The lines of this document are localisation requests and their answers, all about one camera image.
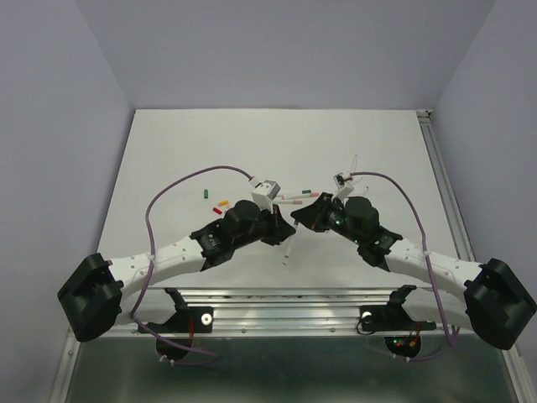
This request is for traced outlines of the grey cap marker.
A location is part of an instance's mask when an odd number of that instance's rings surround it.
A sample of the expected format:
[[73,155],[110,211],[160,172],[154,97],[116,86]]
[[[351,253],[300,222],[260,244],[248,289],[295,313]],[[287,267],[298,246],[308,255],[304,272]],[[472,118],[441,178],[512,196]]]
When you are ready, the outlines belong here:
[[295,236],[296,236],[296,234],[298,232],[298,226],[299,226],[299,222],[297,220],[295,220],[294,223],[293,223],[293,228],[295,230],[295,233],[293,235],[291,235],[289,237],[289,239],[288,239],[286,250],[284,252],[284,258],[282,260],[282,265],[284,265],[284,266],[288,265],[288,263],[289,263],[289,257],[290,257],[290,254],[292,252]]

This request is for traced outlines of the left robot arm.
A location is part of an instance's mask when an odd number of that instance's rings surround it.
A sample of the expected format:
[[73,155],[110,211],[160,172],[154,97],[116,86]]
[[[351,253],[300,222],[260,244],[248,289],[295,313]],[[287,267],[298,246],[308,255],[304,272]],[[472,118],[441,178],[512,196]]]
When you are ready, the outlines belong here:
[[89,342],[137,314],[138,303],[128,299],[143,296],[151,285],[224,264],[252,243],[280,245],[295,232],[277,207],[262,210],[252,201],[238,201],[223,217],[153,252],[86,256],[57,297],[76,340]]

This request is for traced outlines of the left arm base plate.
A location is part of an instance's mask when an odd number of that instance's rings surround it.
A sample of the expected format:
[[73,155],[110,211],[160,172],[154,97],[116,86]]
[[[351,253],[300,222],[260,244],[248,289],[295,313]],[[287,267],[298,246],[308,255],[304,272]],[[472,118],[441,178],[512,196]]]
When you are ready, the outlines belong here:
[[214,309],[210,306],[191,307],[175,288],[165,287],[164,293],[172,300],[174,311],[161,322],[143,322],[138,314],[133,322],[142,333],[155,338],[159,360],[171,366],[197,366],[212,364],[215,353],[194,346],[197,333],[212,331]]

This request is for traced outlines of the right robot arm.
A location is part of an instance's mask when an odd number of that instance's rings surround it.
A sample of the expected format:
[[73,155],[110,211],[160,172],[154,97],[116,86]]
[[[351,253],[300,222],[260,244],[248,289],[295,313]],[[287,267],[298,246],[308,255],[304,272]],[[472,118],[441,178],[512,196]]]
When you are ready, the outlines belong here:
[[332,231],[354,242],[372,267],[430,284],[430,290],[402,285],[385,305],[366,306],[365,332],[429,331],[443,323],[472,330],[487,344],[508,350],[536,313],[535,300],[503,261],[480,264],[425,252],[384,228],[365,197],[341,202],[324,193],[291,217],[313,232]]

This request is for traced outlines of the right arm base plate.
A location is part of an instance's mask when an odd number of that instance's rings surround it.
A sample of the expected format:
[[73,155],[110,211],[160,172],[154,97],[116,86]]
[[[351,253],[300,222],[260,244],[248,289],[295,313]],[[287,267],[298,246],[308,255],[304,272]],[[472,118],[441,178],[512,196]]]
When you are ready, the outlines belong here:
[[415,285],[403,285],[393,291],[385,305],[366,305],[360,308],[360,317],[356,331],[362,336],[376,332],[401,332],[399,336],[385,336],[386,348],[396,358],[407,361],[424,361],[419,359],[421,349],[421,332],[436,330],[436,323],[411,319],[403,309],[403,303],[414,290]]

